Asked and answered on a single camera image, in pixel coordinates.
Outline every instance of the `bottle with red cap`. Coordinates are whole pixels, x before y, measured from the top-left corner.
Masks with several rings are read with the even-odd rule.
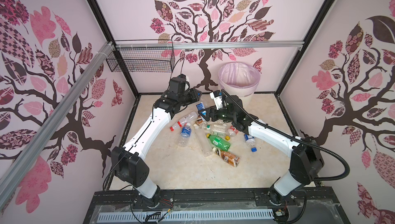
[[[198,114],[193,111],[185,117],[181,118],[177,123],[175,123],[172,127],[170,127],[171,131],[179,129],[185,125],[185,123],[193,123],[198,118]]]

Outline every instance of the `white trash can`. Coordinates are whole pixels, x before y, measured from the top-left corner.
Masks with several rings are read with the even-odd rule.
[[[241,62],[227,63],[218,71],[219,89],[237,95],[243,101],[243,107],[250,103],[260,79],[261,74],[256,68]]]

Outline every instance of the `bottle with blue label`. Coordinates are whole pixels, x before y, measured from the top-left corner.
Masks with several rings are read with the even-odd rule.
[[[255,138],[251,135],[244,134],[244,140],[246,140],[246,143],[251,151],[256,152]]]
[[[191,123],[186,123],[180,133],[180,141],[178,142],[180,147],[186,147],[189,137],[191,136],[191,131]]]

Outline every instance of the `black mesh basket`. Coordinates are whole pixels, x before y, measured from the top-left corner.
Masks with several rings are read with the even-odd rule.
[[[116,48],[107,57],[112,72],[172,72],[174,49],[171,40],[156,40],[159,44],[143,44],[133,40],[130,46]]]

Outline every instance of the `pink wall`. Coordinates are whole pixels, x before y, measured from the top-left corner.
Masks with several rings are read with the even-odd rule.
[[[332,186],[351,223],[394,223],[395,0],[338,0],[282,100],[301,133],[341,155]],[[320,176],[343,171],[323,154]]]
[[[0,5],[3,175],[105,39],[85,0]],[[93,193],[101,190],[133,101],[123,75],[104,63],[2,209],[0,222],[81,223]]]
[[[204,0],[98,0],[98,3],[115,39],[161,37],[172,38],[175,41],[179,37],[180,43],[230,41],[232,37],[237,41],[245,41],[249,35],[264,32],[264,38],[272,41],[303,40],[323,3],[323,0],[217,1],[218,9],[209,5],[203,8]],[[250,15],[250,6],[254,2],[257,2],[258,6]],[[259,16],[265,9],[267,14],[264,17]],[[226,10],[230,11],[225,12],[228,16],[221,17]],[[205,57],[186,62],[183,73],[190,77],[191,86],[200,86],[203,81],[203,86],[200,86],[199,90],[208,92],[217,89],[215,85],[218,83],[218,70],[225,63],[235,60],[254,65],[261,59],[262,78],[256,91],[275,91],[295,50],[255,48],[250,53],[237,53],[231,49],[224,49],[224,52],[206,50]],[[199,50],[186,52],[186,55],[190,53],[198,56]],[[221,54],[222,58],[212,58],[214,53]],[[176,60],[180,58],[179,54],[180,52],[176,53]],[[180,71],[180,65],[177,67],[176,74]],[[167,88],[170,73],[132,73],[132,77],[140,92],[163,92]]]

